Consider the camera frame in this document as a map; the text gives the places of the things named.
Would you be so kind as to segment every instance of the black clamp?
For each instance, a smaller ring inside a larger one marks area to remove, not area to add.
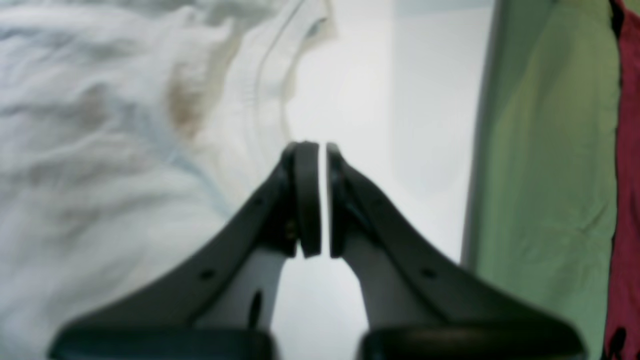
[[[202,250],[137,293],[67,325],[56,360],[272,360],[282,266],[320,253],[318,145],[292,143]],[[327,145],[331,256],[360,281],[362,360],[585,359],[576,332],[466,273]]]

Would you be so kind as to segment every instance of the black rubber pad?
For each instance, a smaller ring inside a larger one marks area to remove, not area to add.
[[[298,233],[306,258],[320,254],[322,229],[316,143],[299,143],[294,153],[294,184],[298,207]]]

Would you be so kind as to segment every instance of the clip jaw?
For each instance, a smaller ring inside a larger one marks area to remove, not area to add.
[[[569,326],[481,283],[432,247],[327,145],[331,255],[356,273],[363,359],[581,359]]]
[[[292,143],[237,215],[193,257],[65,327],[57,360],[272,360],[284,261],[320,253],[318,145]],[[331,255],[360,281],[371,331],[359,358],[583,359],[571,327],[502,295],[422,238],[327,146]]]
[[[212,241],[146,288],[65,327],[51,357],[275,358],[268,330],[282,266],[298,238],[305,256],[320,251],[317,152],[314,143],[290,144]]]

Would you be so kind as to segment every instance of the white wall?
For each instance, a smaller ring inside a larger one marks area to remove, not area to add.
[[[493,1],[334,0],[332,7],[334,38],[296,69],[291,132],[338,143],[458,261]],[[322,256],[288,262],[281,277],[272,330],[284,360],[351,360],[367,330],[357,278],[328,257],[323,241]]]

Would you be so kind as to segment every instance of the green curtain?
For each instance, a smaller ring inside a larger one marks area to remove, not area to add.
[[[602,353],[620,62],[607,0],[505,1],[480,123],[468,266]]]
[[[640,14],[640,0],[624,0],[625,6],[634,13]]]

